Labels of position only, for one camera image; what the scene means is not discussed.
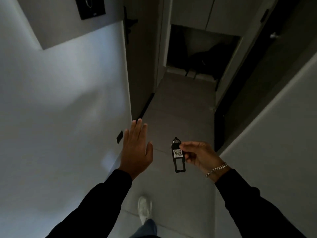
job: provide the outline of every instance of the key fob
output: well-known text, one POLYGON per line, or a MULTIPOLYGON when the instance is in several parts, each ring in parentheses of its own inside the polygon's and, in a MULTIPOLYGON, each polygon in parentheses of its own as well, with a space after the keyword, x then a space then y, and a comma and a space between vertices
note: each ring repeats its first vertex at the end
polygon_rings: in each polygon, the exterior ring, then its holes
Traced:
POLYGON ((176 173, 185 172, 185 171, 186 171, 186 168, 185 168, 185 154, 184 154, 184 151, 182 151, 182 150, 179 148, 179 145, 180 145, 181 143, 182 143, 182 142, 181 142, 177 137, 175 137, 175 139, 173 140, 173 142, 172 142, 172 144, 171 144, 173 162, 174 162, 175 172, 176 172, 176 173), (182 163, 183 163, 183 169, 181 169, 181 170, 177 169, 176 160, 181 160, 181 161, 182 161, 182 163))

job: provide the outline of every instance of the white cabinet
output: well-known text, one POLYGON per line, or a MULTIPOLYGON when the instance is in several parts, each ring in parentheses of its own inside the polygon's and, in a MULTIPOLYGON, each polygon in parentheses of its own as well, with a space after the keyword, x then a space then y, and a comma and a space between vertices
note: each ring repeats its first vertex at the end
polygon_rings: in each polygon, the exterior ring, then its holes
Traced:
POLYGON ((243 36, 262 1, 215 0, 206 30, 243 36))
POLYGON ((173 0, 171 24, 205 30, 214 0, 173 0))

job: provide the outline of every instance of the blue jeans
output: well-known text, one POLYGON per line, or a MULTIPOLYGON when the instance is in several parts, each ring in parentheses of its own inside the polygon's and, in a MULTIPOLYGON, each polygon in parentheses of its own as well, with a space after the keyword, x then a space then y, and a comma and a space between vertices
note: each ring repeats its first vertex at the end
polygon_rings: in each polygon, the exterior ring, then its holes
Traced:
POLYGON ((157 236, 158 231, 154 220, 148 219, 130 238, 138 238, 143 236, 157 236))

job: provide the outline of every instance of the shoe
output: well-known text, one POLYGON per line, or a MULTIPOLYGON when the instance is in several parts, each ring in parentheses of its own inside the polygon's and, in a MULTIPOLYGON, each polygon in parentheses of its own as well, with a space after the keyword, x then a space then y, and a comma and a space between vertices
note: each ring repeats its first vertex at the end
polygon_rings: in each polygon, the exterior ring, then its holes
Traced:
POLYGON ((138 213, 142 225, 152 217, 152 201, 144 196, 139 198, 138 202, 138 213))

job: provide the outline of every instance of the forearm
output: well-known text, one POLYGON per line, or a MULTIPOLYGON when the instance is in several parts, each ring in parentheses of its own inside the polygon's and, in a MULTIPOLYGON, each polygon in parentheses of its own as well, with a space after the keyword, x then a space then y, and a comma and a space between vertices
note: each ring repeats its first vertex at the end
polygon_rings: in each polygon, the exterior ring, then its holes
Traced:
POLYGON ((107 237, 116 223, 121 204, 131 184, 129 174, 115 170, 104 183, 96 185, 78 208, 59 223, 47 237, 107 237))
POLYGON ((304 237, 273 204, 260 196, 257 188, 249 184, 235 171, 229 170, 215 183, 243 238, 304 237))

